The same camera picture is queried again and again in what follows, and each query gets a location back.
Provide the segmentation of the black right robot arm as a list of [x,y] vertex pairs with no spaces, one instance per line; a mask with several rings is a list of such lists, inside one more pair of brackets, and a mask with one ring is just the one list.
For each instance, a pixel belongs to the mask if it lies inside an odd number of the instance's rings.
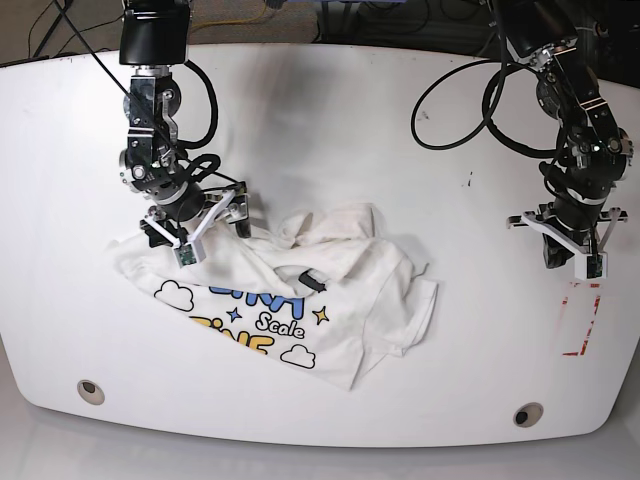
[[[220,174],[220,157],[188,155],[213,140],[219,114],[212,82],[187,57],[191,19],[188,1],[127,1],[119,51],[120,64],[133,70],[123,102],[129,128],[121,181],[152,201],[140,227],[150,247],[169,247],[180,267],[205,259],[204,234],[219,220],[234,225],[242,238],[251,234],[245,182],[228,178],[223,186],[205,188],[207,178]],[[198,140],[179,137],[174,117],[182,93],[171,72],[176,65],[195,73],[206,90],[210,119]]]

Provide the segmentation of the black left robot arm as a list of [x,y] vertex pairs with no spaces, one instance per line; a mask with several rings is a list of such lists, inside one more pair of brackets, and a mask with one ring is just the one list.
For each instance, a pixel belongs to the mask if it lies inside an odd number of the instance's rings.
[[510,140],[494,123],[488,125],[504,146],[539,160],[553,197],[535,211],[509,217],[507,225],[542,235],[547,268],[573,261],[576,278],[603,279],[608,237],[597,227],[604,223],[612,230],[628,218],[605,203],[631,162],[632,142],[602,98],[595,74],[576,48],[578,33],[556,2],[491,1],[488,6],[510,55],[507,72],[533,72],[540,107],[559,123],[556,145],[548,151]]

